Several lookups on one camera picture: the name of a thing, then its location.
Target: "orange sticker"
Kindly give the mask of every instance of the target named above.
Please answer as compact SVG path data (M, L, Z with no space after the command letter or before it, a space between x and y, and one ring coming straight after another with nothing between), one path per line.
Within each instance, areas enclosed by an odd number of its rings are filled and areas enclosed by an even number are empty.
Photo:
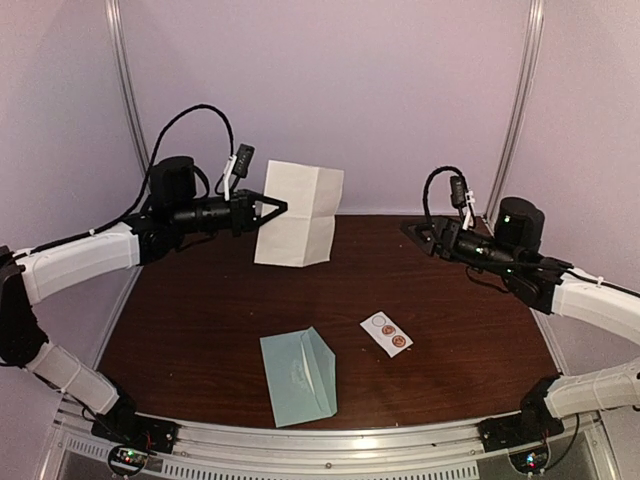
M387 337L390 337L394 333L396 333L396 329L391 325L385 325L382 327L382 333L384 333Z
M393 337L391 339L391 341L393 342L393 344L398 347L398 348L402 348L407 344L407 341L404 339L403 336L401 335L396 335L395 337Z

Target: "white wall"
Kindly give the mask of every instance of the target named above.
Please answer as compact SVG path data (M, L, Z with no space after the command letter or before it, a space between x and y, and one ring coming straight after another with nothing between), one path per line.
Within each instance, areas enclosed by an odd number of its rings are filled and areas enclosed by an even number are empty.
M143 129L180 110L224 110L266 160L344 168L343 213L418 212L442 164L462 166L484 206L519 74L529 2L194 0L122 3ZM211 113L185 119L163 155L216 179L227 140ZM448 182L433 210L450 208Z
M0 3L0 244L37 245L101 224L141 175L116 83L103 2ZM93 362L131 272L36 308L52 341ZM34 478L59 398L0 369L0 476Z
M545 254L640 290L640 3L547 2L532 97L506 193L547 216ZM570 373L612 366L640 348L554 317ZM640 414L608 412L627 479L640 478Z

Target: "envelope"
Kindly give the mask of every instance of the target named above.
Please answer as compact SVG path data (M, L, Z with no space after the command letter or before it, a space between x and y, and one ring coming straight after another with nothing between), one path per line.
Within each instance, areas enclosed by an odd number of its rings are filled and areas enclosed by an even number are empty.
M343 181L342 170L269 160L264 194L286 201L288 210L258 231L255 263L305 267L329 261ZM265 205L263 215L273 208Z
M276 427L336 414L336 356L313 327L263 337L260 346Z

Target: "wooden table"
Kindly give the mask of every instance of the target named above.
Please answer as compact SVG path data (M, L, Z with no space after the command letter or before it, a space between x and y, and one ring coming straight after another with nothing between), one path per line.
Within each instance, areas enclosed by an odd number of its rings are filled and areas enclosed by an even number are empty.
M400 217L337 218L332 259L253 264L255 235L144 268L101 363L141 412L273 427L260 337L314 326L335 352L338 413L297 428L419 425L518 409L556 372L529 310L426 257ZM393 359L360 322L383 310L414 341Z

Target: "white card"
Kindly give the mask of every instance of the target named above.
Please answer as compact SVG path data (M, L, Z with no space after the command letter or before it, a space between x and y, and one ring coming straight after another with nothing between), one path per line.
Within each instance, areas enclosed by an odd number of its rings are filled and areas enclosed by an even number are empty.
M360 326L364 328L376 343L384 348L392 358L405 348L413 345L413 340L411 340L400 327L393 323L384 312L374 313L362 322Z
M260 227L255 263L306 267L327 262L344 172L269 160L264 194L284 200L288 210ZM266 215L273 209L265 205Z

